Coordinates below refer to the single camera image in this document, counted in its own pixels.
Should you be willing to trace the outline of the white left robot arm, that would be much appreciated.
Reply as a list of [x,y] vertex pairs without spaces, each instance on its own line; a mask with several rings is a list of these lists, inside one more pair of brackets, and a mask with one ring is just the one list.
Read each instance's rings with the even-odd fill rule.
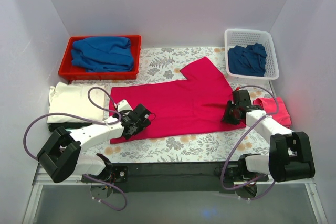
[[100,182],[111,178],[112,170],[103,158],[83,155],[83,152],[107,140],[137,135],[149,125],[152,112],[139,104],[135,109],[122,110],[106,120],[90,126],[67,131],[56,129],[37,154],[37,160],[54,183],[60,183],[72,174],[94,175]]

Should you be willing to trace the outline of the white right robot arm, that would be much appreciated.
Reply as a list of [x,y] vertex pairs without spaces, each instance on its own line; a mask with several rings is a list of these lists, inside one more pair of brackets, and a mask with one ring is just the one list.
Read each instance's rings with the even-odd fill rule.
[[235,165],[225,162],[224,175],[251,180],[254,176],[270,175],[276,182],[313,178],[316,173],[308,135],[294,132],[278,123],[274,113],[253,105],[247,90],[233,91],[222,118],[231,125],[244,123],[269,144],[269,153],[244,154]]

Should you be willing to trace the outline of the crimson red t shirt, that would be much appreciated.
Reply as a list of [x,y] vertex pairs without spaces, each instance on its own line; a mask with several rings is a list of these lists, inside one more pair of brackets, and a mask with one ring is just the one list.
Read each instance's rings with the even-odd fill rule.
[[132,108],[141,104],[155,114],[151,125],[131,141],[245,128],[244,123],[222,122],[233,90],[207,57],[186,65],[180,72],[185,80],[112,88],[116,102],[127,100]]

